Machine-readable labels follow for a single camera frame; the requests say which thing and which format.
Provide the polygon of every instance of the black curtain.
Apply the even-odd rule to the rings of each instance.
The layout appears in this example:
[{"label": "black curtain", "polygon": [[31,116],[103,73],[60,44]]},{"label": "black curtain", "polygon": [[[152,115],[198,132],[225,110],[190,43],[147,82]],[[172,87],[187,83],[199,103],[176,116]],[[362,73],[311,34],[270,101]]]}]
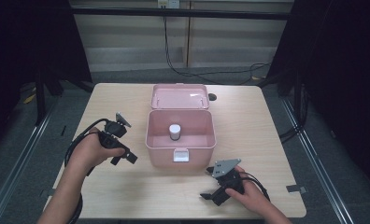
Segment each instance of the black curtain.
[{"label": "black curtain", "polygon": [[67,0],[0,0],[0,132],[20,87],[40,72],[52,94],[59,79],[92,82],[74,16],[52,7]]},{"label": "black curtain", "polygon": [[[307,16],[313,8],[320,11],[314,19]],[[299,72],[313,105],[370,178],[370,0],[299,0],[292,11],[269,75]],[[293,87],[292,76],[279,81],[281,92]]]}]

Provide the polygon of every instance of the human arm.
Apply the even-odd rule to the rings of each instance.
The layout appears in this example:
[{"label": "human arm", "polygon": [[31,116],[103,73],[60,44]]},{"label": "human arm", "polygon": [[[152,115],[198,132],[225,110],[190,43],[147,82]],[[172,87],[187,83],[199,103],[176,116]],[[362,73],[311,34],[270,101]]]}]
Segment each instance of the human arm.
[{"label": "human arm", "polygon": [[[243,168],[236,166],[235,169],[240,173],[241,177],[247,177],[247,175],[244,174],[245,171]],[[243,180],[243,187],[244,194],[240,194],[234,189],[226,189],[225,192],[232,198],[241,202],[251,212],[255,212],[263,217],[268,224],[291,223],[278,208],[264,197],[253,182]]]},{"label": "human arm", "polygon": [[98,132],[97,128],[91,128],[75,147],[54,195],[37,223],[67,223],[77,207],[83,181],[90,169],[109,157],[121,156],[125,152],[123,148],[102,147]]}]

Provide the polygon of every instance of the handheld controller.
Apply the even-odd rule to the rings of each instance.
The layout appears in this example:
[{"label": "handheld controller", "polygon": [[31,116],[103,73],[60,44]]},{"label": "handheld controller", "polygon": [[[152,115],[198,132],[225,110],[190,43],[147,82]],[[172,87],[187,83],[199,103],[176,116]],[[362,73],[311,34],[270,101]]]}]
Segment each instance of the handheld controller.
[{"label": "handheld controller", "polygon": [[261,182],[259,182],[258,179],[255,178],[255,176],[248,173],[241,173],[244,176],[242,177],[240,173],[235,169],[235,167],[240,162],[240,159],[216,161],[213,167],[208,167],[206,170],[211,174],[212,177],[217,179],[220,188],[217,189],[213,194],[201,193],[200,196],[202,196],[206,200],[212,200],[214,204],[220,206],[222,203],[230,198],[230,196],[225,192],[226,189],[234,189],[237,192],[243,194],[243,180],[248,180],[254,182],[260,188],[264,197],[266,197],[266,199],[270,201],[267,190],[263,187]]},{"label": "handheld controller", "polygon": [[125,150],[125,153],[121,155],[120,157],[114,157],[111,160],[111,163],[116,165],[121,160],[121,158],[125,158],[130,163],[134,164],[135,161],[138,159],[138,157],[130,151],[130,148],[122,144],[118,138],[123,137],[126,133],[126,127],[131,128],[132,126],[127,122],[124,117],[121,115],[121,113],[116,113],[116,121],[111,121],[108,119],[99,119],[92,125],[90,125],[85,131],[83,131],[69,146],[68,150],[65,154],[65,160],[64,165],[66,166],[69,159],[71,158],[72,152],[74,151],[75,147],[79,144],[80,141],[83,140],[83,138],[86,137],[87,132],[94,127],[97,123],[104,121],[106,125],[104,126],[104,130],[98,132],[98,138],[100,140],[101,146],[105,148],[115,148],[115,147],[122,147]]}]

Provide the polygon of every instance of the wire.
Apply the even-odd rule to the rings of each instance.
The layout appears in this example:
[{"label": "wire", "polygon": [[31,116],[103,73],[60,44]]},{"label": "wire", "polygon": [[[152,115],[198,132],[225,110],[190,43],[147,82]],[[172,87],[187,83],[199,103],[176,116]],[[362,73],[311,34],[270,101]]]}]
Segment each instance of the wire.
[{"label": "wire", "polygon": [[[85,129],[85,131],[83,131],[80,135],[78,135],[78,137],[71,142],[71,145],[69,146],[68,150],[66,151],[65,153],[65,157],[64,157],[64,167],[66,167],[66,165],[69,163],[69,159],[71,158],[72,156],[72,153],[74,152],[74,149],[75,147],[89,134],[92,134],[92,133],[87,133],[92,127],[94,127],[97,123],[99,122],[102,122],[102,121],[105,121],[105,122],[108,122],[109,120],[108,119],[99,119],[97,120],[96,122],[94,122],[93,124],[91,124],[89,127],[87,127]],[[74,211],[74,214],[72,215],[71,219],[68,221],[69,224],[73,224],[73,223],[76,223],[79,216],[80,216],[80,213],[82,212],[82,208],[83,208],[83,198],[82,198],[82,194],[80,193],[79,194],[79,200],[78,200],[78,204],[77,204],[77,207]]]},{"label": "wire", "polygon": [[281,141],[281,144],[284,144],[286,142],[288,142],[290,139],[292,139],[294,136],[296,136],[299,132],[301,132],[304,127],[305,127],[305,124],[306,124],[306,120],[307,120],[307,111],[308,111],[308,103],[309,103],[309,99],[310,99],[310,96],[309,94],[307,93],[305,87],[303,86],[302,87],[302,105],[301,105],[301,117],[300,117],[300,120],[298,122],[298,124],[289,129],[287,132],[281,134],[279,137],[280,138],[286,138],[284,140]]},{"label": "wire", "polygon": [[203,79],[205,81],[212,82],[214,84],[225,85],[225,83],[220,83],[220,82],[211,80],[209,78],[205,78],[203,76],[206,76],[206,75],[216,75],[216,74],[241,74],[241,73],[248,73],[249,72],[249,78],[247,80],[235,84],[235,85],[240,86],[240,85],[244,85],[247,82],[249,82],[250,80],[252,80],[252,77],[253,77],[252,71],[258,70],[260,68],[263,68],[263,67],[271,64],[271,63],[255,63],[252,66],[250,66],[249,69],[247,69],[247,70],[231,71],[231,72],[219,71],[219,72],[207,72],[207,73],[198,73],[198,74],[188,73],[188,72],[180,72],[176,68],[174,68],[173,64],[171,63],[170,53],[169,53],[169,47],[168,47],[168,37],[167,37],[167,18],[166,17],[163,17],[163,20],[164,20],[164,49],[165,49],[165,58],[166,58],[167,64],[170,67],[170,69],[173,70],[175,73],[177,73],[180,76],[183,76],[183,77],[199,77],[199,78],[201,78],[201,79]]},{"label": "wire", "polygon": [[254,176],[254,175],[251,175],[247,172],[239,172],[239,174],[245,174],[245,175],[248,175],[248,177],[240,177],[238,179],[230,179],[230,180],[227,180],[224,182],[224,184],[228,184],[228,183],[231,183],[231,182],[240,182],[242,180],[249,180],[249,181],[252,181],[254,182],[258,188],[261,190],[262,194],[264,195],[264,197],[270,201],[270,197],[269,197],[269,194],[267,193],[267,190],[266,188],[262,185],[262,183]]}]

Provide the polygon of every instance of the person's hand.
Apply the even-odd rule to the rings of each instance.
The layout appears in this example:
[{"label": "person's hand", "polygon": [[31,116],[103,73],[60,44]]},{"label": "person's hand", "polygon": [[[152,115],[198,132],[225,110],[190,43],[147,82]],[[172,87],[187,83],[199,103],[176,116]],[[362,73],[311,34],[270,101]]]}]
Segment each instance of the person's hand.
[{"label": "person's hand", "polygon": [[[235,169],[241,177],[248,177],[244,174],[244,169],[236,166]],[[244,194],[240,194],[234,189],[226,189],[225,192],[232,198],[241,202],[248,210],[263,217],[266,223],[291,223],[280,210],[270,203],[258,187],[250,180],[243,180]]]},{"label": "person's hand", "polygon": [[89,130],[89,134],[75,147],[68,166],[76,166],[87,173],[107,158],[124,154],[125,150],[120,147],[110,149],[102,147],[98,139],[98,132],[96,127]]},{"label": "person's hand", "polygon": [[[236,166],[235,170],[240,173],[241,177],[248,177],[246,174],[244,174],[245,171],[240,166]],[[269,203],[269,201],[263,196],[258,187],[250,180],[243,180],[243,187],[244,194],[240,194],[234,189],[226,189],[225,192],[232,198],[241,202],[251,212],[261,215],[261,205]]]}]

